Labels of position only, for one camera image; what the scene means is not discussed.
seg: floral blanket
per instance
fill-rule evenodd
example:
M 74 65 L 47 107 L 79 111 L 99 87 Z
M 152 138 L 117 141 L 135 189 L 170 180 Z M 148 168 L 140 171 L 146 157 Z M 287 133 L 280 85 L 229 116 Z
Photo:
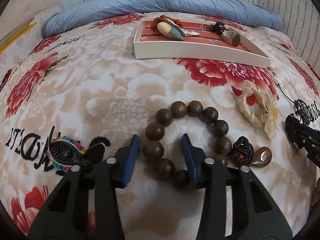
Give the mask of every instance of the floral blanket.
M 87 147 L 102 136 L 110 141 L 105 158 L 138 134 L 146 141 L 145 127 L 157 110 L 174 101 L 199 100 L 213 106 L 229 124 L 228 137 L 235 142 L 246 136 L 255 150 L 267 146 L 272 162 L 253 168 L 279 205 L 294 234 L 307 219 L 316 166 L 288 142 L 284 120 L 294 112 L 292 103 L 273 82 L 273 73 L 246 65 L 198 59 L 136 60 L 133 38 L 143 17 L 160 13 L 130 14 L 78 27 L 42 40 L 27 57 L 7 72 L 0 86 L 0 199 L 14 223 L 28 234 L 41 206 L 61 176 L 46 152 L 48 136 L 55 133 L 79 140 Z M 319 80 L 290 47 L 290 40 L 266 28 L 251 28 L 214 17 L 167 13 L 173 18 L 222 21 L 237 28 L 270 58 L 276 79 L 286 95 L 307 104 L 318 102 Z M 277 136 L 270 141 L 263 128 L 253 128 L 236 107 L 244 80 L 278 96 Z M 256 106 L 256 98 L 248 98 Z M 310 124 L 319 128 L 320 118 Z M 185 168 L 180 139 L 213 155 L 214 138 L 203 123 L 191 117 L 175 120 L 162 139 L 165 157 L 176 169 Z M 143 155 L 137 160 L 132 181 L 117 191 L 126 239 L 196 238 L 204 191 L 178 191 L 151 175 Z M 93 198 L 88 230 L 94 234 Z M 228 206 L 228 232 L 231 208 Z

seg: colorful beaded hair clip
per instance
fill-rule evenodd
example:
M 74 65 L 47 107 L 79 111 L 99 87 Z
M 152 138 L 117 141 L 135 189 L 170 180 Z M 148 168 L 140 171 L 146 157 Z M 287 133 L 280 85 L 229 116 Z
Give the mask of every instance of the colorful beaded hair clip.
M 86 168 L 102 161 L 106 147 L 103 143 L 99 142 L 85 148 L 80 141 L 67 136 L 61 137 L 61 133 L 58 133 L 56 139 L 52 139 L 53 131 L 54 126 L 49 136 L 47 156 L 50 163 L 58 170 L 68 172 L 74 165 Z

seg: silver screw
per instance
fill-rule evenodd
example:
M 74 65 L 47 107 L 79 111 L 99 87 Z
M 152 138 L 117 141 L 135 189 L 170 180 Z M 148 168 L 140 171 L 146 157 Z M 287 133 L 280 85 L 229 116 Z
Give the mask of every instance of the silver screw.
M 80 166 L 79 165 L 74 165 L 71 167 L 71 171 L 75 172 L 75 171 L 79 171 L 80 170 Z
M 250 171 L 250 168 L 249 168 L 248 166 L 241 166 L 241 167 L 240 167 L 240 170 L 241 170 L 242 172 L 247 173 L 247 172 Z
M 206 164 L 214 164 L 214 163 L 215 163 L 215 160 L 212 159 L 212 158 L 205 158 L 205 159 L 204 159 L 204 162 L 205 162 Z
M 114 164 L 117 162 L 117 159 L 115 157 L 110 157 L 110 158 L 106 159 L 106 162 L 108 164 Z

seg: dark brown bead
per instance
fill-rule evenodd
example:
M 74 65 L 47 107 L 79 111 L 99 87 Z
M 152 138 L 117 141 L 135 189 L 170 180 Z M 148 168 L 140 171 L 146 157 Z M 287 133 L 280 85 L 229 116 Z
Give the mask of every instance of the dark brown bead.
M 146 127 L 145 133 L 150 141 L 160 141 L 164 137 L 165 129 L 161 124 L 153 122 Z
M 268 147 L 264 146 L 258 149 L 254 153 L 250 166 L 256 167 L 256 168 L 263 168 L 271 162 L 271 159 L 272 159 L 271 150 Z
M 214 123 L 215 121 L 218 120 L 218 116 L 219 116 L 219 113 L 217 109 L 209 106 L 203 110 L 202 121 L 204 121 L 205 123 Z
M 226 136 L 229 131 L 229 125 L 224 120 L 217 120 L 212 125 L 212 133 L 216 137 Z
M 216 154 L 214 157 L 214 160 L 217 162 L 221 162 L 221 164 L 223 166 L 227 166 L 228 165 L 228 157 L 225 155 L 221 155 L 221 154 Z
M 188 104 L 188 115 L 191 117 L 199 117 L 203 112 L 203 105 L 199 101 L 191 101 Z
M 171 177 L 171 182 L 175 188 L 185 188 L 190 185 L 189 173 L 186 170 L 177 171 Z
M 164 154 L 164 147 L 161 142 L 147 141 L 143 146 L 142 152 L 148 161 L 155 162 L 162 158 Z
M 187 114 L 187 106 L 185 103 L 181 101 L 175 101 L 170 106 L 170 110 L 172 112 L 172 116 L 175 119 L 180 119 L 186 116 Z
M 162 124 L 164 127 L 172 124 L 173 116 L 169 109 L 162 108 L 156 113 L 156 122 Z
M 228 137 L 222 136 L 216 139 L 214 147 L 216 153 L 227 155 L 231 151 L 232 143 Z
M 154 169 L 156 172 L 156 175 L 160 179 L 168 179 L 170 178 L 175 171 L 174 164 L 171 160 L 162 158 L 155 162 Z

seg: yellow strip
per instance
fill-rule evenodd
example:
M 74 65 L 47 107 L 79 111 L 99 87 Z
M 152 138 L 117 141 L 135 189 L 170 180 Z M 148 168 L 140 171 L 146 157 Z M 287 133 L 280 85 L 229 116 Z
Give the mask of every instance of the yellow strip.
M 6 44 L 4 44 L 0 48 L 0 54 L 4 52 L 15 40 L 17 40 L 20 36 L 25 34 L 27 31 L 31 30 L 37 23 L 33 23 L 28 25 L 27 27 L 23 28 L 21 31 L 19 31 L 14 37 L 12 37 Z

